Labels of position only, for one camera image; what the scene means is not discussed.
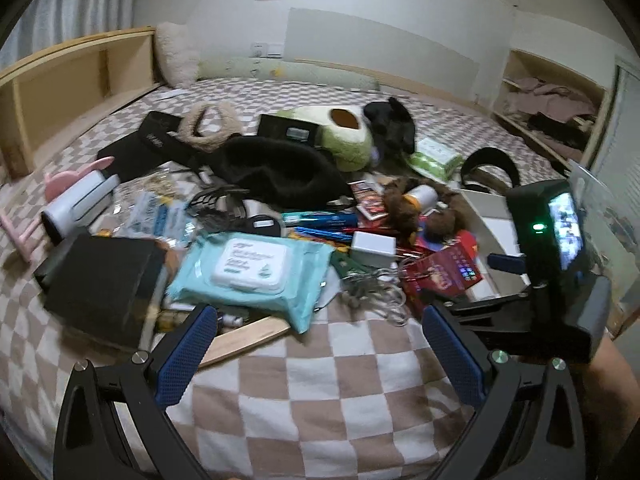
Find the brown fur accessory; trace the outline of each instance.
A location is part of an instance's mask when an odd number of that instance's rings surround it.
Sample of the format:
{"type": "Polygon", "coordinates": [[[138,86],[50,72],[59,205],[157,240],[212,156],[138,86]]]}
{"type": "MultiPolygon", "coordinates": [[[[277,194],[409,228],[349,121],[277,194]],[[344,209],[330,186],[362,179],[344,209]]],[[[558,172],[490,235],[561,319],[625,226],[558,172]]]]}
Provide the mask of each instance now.
{"type": "Polygon", "coordinates": [[[397,178],[385,186],[382,201],[388,213],[386,223],[389,227],[400,231],[407,239],[418,231],[420,212],[403,195],[423,184],[433,187],[438,194],[438,200],[448,206],[427,216],[425,229],[428,234],[446,238],[453,236],[460,229],[465,229],[470,211],[466,199],[460,193],[430,178],[407,177],[397,178]]]}
{"type": "Polygon", "coordinates": [[[242,123],[238,120],[233,105],[228,101],[222,101],[217,104],[201,102],[194,104],[187,115],[180,121],[177,133],[177,137],[182,142],[202,152],[211,153],[220,147],[231,135],[242,135],[242,123]],[[215,133],[203,136],[198,132],[198,126],[207,108],[218,110],[222,125],[215,133]]]}

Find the person's arm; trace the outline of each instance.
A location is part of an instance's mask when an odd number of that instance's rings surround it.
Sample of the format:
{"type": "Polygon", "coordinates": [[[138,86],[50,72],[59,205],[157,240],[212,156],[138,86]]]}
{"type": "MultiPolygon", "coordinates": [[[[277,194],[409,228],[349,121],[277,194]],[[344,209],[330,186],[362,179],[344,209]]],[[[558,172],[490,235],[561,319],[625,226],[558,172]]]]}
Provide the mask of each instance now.
{"type": "Polygon", "coordinates": [[[622,448],[640,418],[640,384],[607,337],[582,375],[583,410],[597,431],[600,466],[608,464],[622,448]]]}

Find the pink bunny ears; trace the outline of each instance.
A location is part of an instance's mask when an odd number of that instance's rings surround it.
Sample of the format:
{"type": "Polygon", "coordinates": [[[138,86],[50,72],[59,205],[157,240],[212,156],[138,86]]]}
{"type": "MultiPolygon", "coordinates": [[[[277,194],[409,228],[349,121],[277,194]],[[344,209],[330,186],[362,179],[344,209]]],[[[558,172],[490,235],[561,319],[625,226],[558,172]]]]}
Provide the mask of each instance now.
{"type": "MultiPolygon", "coordinates": [[[[89,173],[95,170],[104,170],[108,167],[113,161],[114,157],[106,156],[105,158],[100,158],[91,164],[85,164],[78,171],[61,171],[60,173],[55,174],[54,176],[49,176],[46,174],[44,176],[44,198],[47,203],[52,202],[61,194],[63,194],[67,189],[69,189],[73,184],[75,184],[81,178],[84,178],[89,173]]],[[[30,242],[29,238],[36,230],[38,225],[40,224],[40,216],[33,219],[33,221],[27,226],[27,228],[19,233],[18,230],[14,227],[14,224],[9,220],[9,217],[4,214],[2,210],[0,210],[0,226],[4,229],[4,232],[11,240],[12,244],[18,251],[18,254],[22,257],[22,259],[26,263],[31,262],[31,253],[36,248],[36,244],[30,242]]]]}
{"type": "Polygon", "coordinates": [[[46,174],[44,176],[44,198],[47,203],[55,200],[73,184],[75,184],[82,177],[87,176],[89,173],[95,170],[104,170],[115,160],[112,156],[106,156],[105,158],[99,158],[91,164],[86,164],[78,171],[61,171],[60,173],[50,176],[46,174]]]}

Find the brown and white checkered blanket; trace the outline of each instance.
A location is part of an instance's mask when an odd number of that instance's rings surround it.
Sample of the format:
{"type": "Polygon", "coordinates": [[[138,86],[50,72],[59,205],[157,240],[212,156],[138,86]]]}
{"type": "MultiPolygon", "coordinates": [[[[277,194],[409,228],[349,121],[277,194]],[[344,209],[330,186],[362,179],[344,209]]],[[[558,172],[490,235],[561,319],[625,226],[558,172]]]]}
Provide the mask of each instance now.
{"type": "MultiPolygon", "coordinates": [[[[247,133],[261,113],[300,105],[365,105],[378,92],[302,83],[217,79],[186,95],[155,102],[158,89],[105,118],[55,156],[46,171],[75,170],[117,138],[135,131],[150,110],[185,114],[195,102],[228,100],[247,133]]],[[[467,156],[482,146],[508,152],[524,183],[553,178],[549,163],[489,120],[402,98],[417,125],[467,156]]],[[[208,112],[204,129],[218,127],[208,112]]],[[[8,211],[23,229],[44,205],[43,172],[8,211]]],[[[42,229],[37,235],[44,238],[42,229]]],[[[51,452],[60,404],[75,361],[96,365],[122,356],[69,335],[42,308],[31,277],[46,254],[25,268],[0,235],[0,407],[51,452]]],[[[386,479],[424,474],[448,451],[465,413],[412,320],[402,328],[371,314],[347,316],[338,301],[320,311],[302,338],[289,335],[198,372],[182,402],[168,409],[203,466],[221,478],[386,479]]],[[[132,423],[132,446],[145,463],[132,423]]]]}

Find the wet wipes lid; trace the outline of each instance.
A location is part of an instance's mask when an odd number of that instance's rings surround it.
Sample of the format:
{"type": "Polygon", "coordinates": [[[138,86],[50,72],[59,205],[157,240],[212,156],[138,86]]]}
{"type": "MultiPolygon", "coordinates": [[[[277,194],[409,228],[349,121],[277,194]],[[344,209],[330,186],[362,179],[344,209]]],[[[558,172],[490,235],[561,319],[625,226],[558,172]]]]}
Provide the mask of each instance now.
{"type": "Polygon", "coordinates": [[[225,244],[212,279],[233,288],[254,292],[279,292],[289,271],[287,246],[232,238],[225,244]]]}

